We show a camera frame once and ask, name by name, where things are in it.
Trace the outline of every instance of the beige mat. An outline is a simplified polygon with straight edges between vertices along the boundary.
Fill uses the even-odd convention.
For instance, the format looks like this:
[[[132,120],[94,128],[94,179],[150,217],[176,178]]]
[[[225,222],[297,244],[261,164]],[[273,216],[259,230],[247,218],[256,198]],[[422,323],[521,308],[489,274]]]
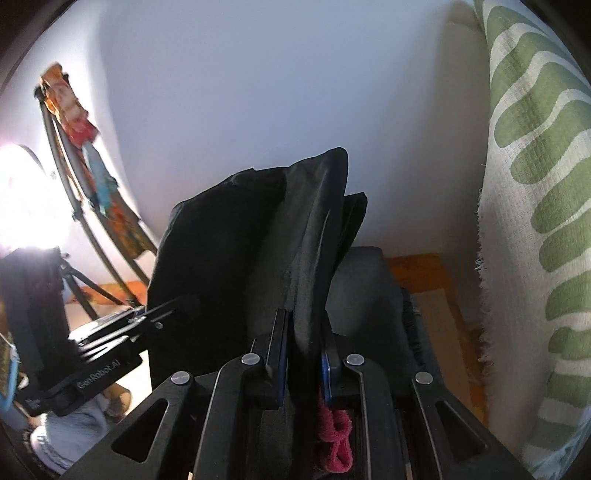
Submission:
[[[433,351],[446,387],[468,408],[472,408],[470,384],[457,337],[456,321],[447,304],[445,290],[415,293]]]

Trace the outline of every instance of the silver screw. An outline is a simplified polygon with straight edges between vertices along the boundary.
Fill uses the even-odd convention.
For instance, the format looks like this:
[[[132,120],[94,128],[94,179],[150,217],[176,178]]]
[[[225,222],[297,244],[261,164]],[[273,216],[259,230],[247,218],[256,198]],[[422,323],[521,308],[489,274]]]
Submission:
[[[433,376],[429,372],[419,372],[414,376],[414,379],[421,385],[431,385],[433,383]]]
[[[347,356],[347,363],[349,365],[353,365],[354,367],[359,367],[365,363],[365,358],[363,358],[363,355],[359,355],[358,353],[352,353]]]
[[[172,380],[175,385],[184,385],[191,380],[191,375],[188,372],[176,372],[170,377],[170,380]]]
[[[261,357],[256,353],[245,353],[242,355],[242,363],[245,365],[256,365],[261,360]]]

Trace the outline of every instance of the red cloth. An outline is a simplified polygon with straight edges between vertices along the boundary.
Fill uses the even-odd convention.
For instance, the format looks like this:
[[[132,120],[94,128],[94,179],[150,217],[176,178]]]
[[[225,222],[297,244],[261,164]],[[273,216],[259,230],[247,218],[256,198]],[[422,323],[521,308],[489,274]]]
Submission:
[[[349,435],[353,423],[346,410],[331,410],[318,397],[316,465],[330,473],[345,473],[353,466]]]

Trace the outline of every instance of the pink towel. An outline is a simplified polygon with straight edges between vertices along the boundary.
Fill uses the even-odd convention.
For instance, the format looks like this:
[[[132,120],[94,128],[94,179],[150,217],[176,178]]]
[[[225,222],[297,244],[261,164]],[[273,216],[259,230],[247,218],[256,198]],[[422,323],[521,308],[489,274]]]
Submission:
[[[316,465],[330,473],[345,473],[353,466],[349,435],[353,423],[346,410],[330,410],[318,396]]]

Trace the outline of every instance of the wall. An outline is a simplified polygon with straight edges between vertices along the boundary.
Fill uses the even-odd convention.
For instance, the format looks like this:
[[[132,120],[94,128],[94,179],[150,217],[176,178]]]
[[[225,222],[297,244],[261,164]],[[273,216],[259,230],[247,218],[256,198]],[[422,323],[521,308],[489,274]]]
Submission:
[[[177,202],[237,170],[340,145],[348,192],[369,198],[358,244],[444,252],[474,284],[487,56],[460,1],[78,0],[0,98],[0,142],[50,160],[31,92],[58,60],[156,236]],[[106,278],[78,228],[65,247]]]

